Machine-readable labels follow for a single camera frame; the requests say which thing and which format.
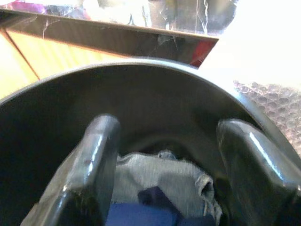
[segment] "gray cloth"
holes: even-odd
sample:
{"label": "gray cloth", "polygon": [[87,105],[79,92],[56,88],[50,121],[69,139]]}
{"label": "gray cloth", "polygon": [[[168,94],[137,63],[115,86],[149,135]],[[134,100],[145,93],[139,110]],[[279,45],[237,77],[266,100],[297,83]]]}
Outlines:
{"label": "gray cloth", "polygon": [[185,218],[212,215],[219,224],[222,209],[214,199],[213,180],[193,163],[171,152],[132,153],[118,158],[112,203],[137,203],[138,192],[158,186]]}

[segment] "blue fabric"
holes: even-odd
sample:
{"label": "blue fabric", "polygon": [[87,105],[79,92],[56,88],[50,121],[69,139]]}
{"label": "blue fabric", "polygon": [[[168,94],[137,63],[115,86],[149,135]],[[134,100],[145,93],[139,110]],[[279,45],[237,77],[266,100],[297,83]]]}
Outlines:
{"label": "blue fabric", "polygon": [[174,226],[177,214],[141,204],[111,204],[106,226]]}
{"label": "blue fabric", "polygon": [[215,221],[212,215],[207,215],[201,218],[183,218],[183,215],[158,186],[139,192],[138,200],[139,203],[143,205],[160,208],[162,210],[169,210],[177,214],[177,226],[215,226]]}
{"label": "blue fabric", "polygon": [[159,187],[138,193],[139,204],[110,205],[106,226],[215,226],[211,215],[183,218]]}
{"label": "blue fabric", "polygon": [[181,218],[183,217],[158,186],[139,192],[138,201],[140,204],[166,209],[176,213]]}

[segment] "red object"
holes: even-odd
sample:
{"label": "red object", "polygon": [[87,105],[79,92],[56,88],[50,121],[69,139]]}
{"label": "red object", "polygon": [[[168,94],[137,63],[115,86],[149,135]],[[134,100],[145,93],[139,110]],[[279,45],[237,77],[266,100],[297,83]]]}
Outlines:
{"label": "red object", "polygon": [[200,41],[192,54],[192,62],[190,64],[200,67],[216,43],[216,41]]}

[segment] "bubble wrap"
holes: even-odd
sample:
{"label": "bubble wrap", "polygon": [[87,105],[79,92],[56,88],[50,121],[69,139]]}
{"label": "bubble wrap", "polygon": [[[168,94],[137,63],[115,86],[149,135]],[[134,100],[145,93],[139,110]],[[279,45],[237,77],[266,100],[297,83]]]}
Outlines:
{"label": "bubble wrap", "polygon": [[277,125],[301,157],[301,90],[256,82],[234,81],[234,86]]}

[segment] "blue object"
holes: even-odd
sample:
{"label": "blue object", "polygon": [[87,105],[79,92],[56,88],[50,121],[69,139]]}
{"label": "blue object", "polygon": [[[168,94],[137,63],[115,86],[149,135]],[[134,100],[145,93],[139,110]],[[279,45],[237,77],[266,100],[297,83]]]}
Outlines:
{"label": "blue object", "polygon": [[174,226],[177,214],[141,204],[111,204],[106,226]]}
{"label": "blue object", "polygon": [[178,209],[166,197],[166,195],[158,186],[151,187],[139,192],[138,201],[140,204],[157,207],[159,209],[169,210],[173,213],[176,213],[179,217],[183,217],[183,215],[178,211]]}

